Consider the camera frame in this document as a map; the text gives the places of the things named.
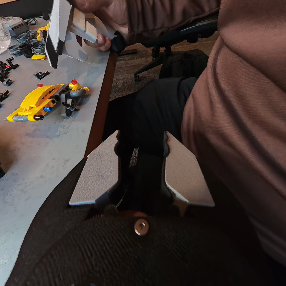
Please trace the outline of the yellow grey toy vehicle assembly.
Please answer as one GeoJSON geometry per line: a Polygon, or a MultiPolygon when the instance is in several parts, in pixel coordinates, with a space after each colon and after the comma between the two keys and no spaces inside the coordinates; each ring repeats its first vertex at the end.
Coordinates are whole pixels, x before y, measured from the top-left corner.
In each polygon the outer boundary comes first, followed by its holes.
{"type": "Polygon", "coordinates": [[[37,89],[23,99],[20,107],[4,120],[7,122],[43,120],[57,103],[60,103],[62,117],[67,118],[78,111],[77,106],[88,93],[89,88],[81,87],[75,79],[69,84],[38,85],[37,89]]]}

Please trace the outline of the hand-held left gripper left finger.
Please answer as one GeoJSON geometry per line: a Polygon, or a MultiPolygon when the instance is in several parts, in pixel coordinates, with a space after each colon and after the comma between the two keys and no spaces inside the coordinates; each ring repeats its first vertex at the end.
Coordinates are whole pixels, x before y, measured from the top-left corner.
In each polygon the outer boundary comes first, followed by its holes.
{"type": "Polygon", "coordinates": [[[120,182],[120,161],[116,148],[120,131],[116,130],[87,157],[69,206],[107,205],[111,192],[120,182]]]}

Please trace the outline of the clear plastic bag white slip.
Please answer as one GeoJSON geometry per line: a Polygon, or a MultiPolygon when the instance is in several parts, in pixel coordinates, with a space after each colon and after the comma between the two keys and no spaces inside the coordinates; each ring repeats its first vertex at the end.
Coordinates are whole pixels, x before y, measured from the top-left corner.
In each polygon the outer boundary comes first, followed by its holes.
{"type": "Polygon", "coordinates": [[[0,54],[8,50],[11,44],[11,35],[9,30],[9,23],[7,23],[4,17],[0,17],[0,54]]]}

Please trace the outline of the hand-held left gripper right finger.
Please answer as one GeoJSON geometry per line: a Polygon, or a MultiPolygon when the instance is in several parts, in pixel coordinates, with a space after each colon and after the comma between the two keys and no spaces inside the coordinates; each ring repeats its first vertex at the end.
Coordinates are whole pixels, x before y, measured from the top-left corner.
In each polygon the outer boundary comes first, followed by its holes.
{"type": "Polygon", "coordinates": [[[215,207],[196,156],[169,131],[164,132],[164,187],[184,215],[188,207],[215,207]]]}

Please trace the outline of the black office chair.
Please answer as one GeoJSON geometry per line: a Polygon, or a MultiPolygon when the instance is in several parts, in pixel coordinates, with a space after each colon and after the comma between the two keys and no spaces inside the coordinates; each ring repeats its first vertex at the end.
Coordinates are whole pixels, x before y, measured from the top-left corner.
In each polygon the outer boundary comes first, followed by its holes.
{"type": "Polygon", "coordinates": [[[152,48],[152,62],[142,67],[134,73],[134,81],[140,81],[139,75],[143,72],[151,70],[162,65],[170,55],[172,55],[171,47],[184,40],[194,44],[200,38],[209,38],[217,31],[217,21],[219,12],[215,12],[209,16],[193,20],[190,24],[185,25],[176,30],[165,33],[159,38],[150,39],[142,45],[146,48],[152,48]]]}

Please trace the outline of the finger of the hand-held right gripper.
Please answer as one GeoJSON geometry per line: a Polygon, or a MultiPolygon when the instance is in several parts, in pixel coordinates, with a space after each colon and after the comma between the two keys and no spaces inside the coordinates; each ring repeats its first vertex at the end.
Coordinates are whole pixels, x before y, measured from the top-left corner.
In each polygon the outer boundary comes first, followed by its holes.
{"type": "Polygon", "coordinates": [[[45,54],[54,69],[62,55],[72,5],[67,0],[54,0],[45,43],[45,54]]]}

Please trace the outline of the pile of small building pieces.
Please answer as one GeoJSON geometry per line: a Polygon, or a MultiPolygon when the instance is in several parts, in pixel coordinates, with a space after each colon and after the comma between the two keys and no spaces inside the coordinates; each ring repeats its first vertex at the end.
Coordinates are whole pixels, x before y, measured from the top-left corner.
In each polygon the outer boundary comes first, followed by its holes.
{"type": "MultiPolygon", "coordinates": [[[[6,59],[5,62],[0,61],[0,83],[1,84],[4,80],[10,79],[9,73],[11,70],[16,70],[19,67],[19,65],[16,63],[13,63],[13,61],[14,61],[13,57],[6,59]]],[[[9,94],[10,92],[7,89],[0,93],[0,107],[2,107],[2,102],[9,97],[9,94]]]]}

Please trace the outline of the person's right hand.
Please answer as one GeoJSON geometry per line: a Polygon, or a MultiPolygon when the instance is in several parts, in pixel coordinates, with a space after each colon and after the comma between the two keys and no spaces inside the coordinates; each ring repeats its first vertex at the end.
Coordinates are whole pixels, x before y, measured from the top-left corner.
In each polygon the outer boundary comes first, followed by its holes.
{"type": "Polygon", "coordinates": [[[93,13],[104,25],[119,31],[127,46],[133,45],[128,34],[128,6],[125,0],[73,0],[73,5],[85,13],[93,13]]]}

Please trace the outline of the person's right forearm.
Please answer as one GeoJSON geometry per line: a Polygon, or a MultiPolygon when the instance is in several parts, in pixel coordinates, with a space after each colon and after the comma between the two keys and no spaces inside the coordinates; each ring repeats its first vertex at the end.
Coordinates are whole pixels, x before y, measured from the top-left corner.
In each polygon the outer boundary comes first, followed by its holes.
{"type": "Polygon", "coordinates": [[[127,46],[159,38],[219,11],[221,0],[126,0],[127,46]]]}

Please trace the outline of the grey toy motor block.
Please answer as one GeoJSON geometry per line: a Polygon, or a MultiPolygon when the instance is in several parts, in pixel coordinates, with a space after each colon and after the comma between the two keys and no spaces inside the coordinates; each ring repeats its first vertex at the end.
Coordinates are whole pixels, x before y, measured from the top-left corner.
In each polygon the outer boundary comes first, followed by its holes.
{"type": "Polygon", "coordinates": [[[3,21],[10,33],[11,38],[16,38],[18,35],[29,31],[29,26],[20,17],[4,17],[3,21]]]}

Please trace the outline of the group of toy wheels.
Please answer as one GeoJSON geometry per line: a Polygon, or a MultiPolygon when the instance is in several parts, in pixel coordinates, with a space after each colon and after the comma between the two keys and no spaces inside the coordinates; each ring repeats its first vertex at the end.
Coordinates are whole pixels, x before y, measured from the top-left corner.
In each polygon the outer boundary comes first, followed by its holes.
{"type": "Polygon", "coordinates": [[[29,30],[16,37],[17,44],[11,45],[8,52],[13,56],[24,55],[31,58],[34,54],[45,55],[47,30],[29,30]]]}

